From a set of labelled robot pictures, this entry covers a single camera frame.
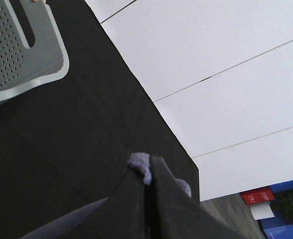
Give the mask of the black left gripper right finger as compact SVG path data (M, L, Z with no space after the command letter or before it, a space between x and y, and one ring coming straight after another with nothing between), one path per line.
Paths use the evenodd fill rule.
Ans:
M148 217L152 239L242 239L189 197L161 157L150 158Z

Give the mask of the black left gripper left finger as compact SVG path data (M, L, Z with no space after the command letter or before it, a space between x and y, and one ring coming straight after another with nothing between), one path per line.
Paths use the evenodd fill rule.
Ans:
M24 235L25 239L144 239L145 185L128 170L111 196L76 209Z

